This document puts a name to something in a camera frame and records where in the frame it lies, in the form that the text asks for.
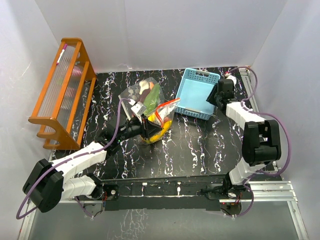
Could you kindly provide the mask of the yellow fake banana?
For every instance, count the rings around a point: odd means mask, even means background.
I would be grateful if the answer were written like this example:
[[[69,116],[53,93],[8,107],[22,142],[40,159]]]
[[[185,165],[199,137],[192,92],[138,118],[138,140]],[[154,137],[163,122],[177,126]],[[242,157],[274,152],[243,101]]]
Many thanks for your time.
[[[171,127],[172,121],[173,120],[171,118],[166,116],[164,118],[164,125],[163,125],[162,130],[160,132],[156,133],[155,135],[153,135],[152,137],[144,139],[145,143],[149,145],[149,144],[153,144],[153,143],[159,141],[165,135],[165,133],[169,130],[169,128]]]

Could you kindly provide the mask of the clear zip bag red slider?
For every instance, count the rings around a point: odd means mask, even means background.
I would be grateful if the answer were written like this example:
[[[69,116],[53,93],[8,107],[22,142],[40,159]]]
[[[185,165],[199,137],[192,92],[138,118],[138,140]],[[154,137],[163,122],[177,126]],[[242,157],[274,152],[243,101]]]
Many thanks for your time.
[[[158,124],[161,124],[161,127],[164,126],[165,117],[169,117],[173,120],[174,113],[176,108],[180,103],[180,98],[176,98],[167,102],[164,102],[156,107],[151,113],[148,113],[146,116],[150,120],[156,120]],[[143,144],[147,145],[144,141],[145,138],[141,138]]]

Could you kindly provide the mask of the light blue plastic basket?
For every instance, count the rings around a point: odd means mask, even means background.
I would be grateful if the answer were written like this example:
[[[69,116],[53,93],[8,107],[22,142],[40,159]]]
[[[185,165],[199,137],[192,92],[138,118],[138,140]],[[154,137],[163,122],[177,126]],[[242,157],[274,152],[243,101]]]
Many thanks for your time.
[[[207,102],[207,98],[220,78],[221,76],[216,73],[186,68],[176,93],[176,98],[180,99],[180,102],[175,112],[209,120],[215,106]]]

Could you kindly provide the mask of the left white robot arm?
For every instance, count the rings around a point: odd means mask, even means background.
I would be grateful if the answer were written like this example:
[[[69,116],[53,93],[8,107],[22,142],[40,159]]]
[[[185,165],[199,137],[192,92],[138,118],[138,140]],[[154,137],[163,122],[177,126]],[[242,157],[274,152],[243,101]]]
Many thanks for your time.
[[[118,152],[124,140],[141,136],[152,138],[163,130],[164,121],[155,116],[133,117],[123,125],[103,129],[98,138],[88,146],[57,160],[39,160],[22,191],[42,212],[52,210],[61,200],[85,196],[97,200],[104,194],[104,187],[92,173],[76,177],[78,173]]]

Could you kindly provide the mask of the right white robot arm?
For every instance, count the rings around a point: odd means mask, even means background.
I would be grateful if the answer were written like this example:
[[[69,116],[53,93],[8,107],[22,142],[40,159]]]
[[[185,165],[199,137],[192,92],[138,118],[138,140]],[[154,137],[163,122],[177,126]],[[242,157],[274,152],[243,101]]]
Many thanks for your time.
[[[222,185],[213,188],[214,193],[233,199],[254,174],[280,159],[282,148],[279,124],[276,120],[266,120],[246,109],[244,102],[235,98],[234,82],[231,79],[220,79],[206,101],[243,130],[241,160],[225,175]]]

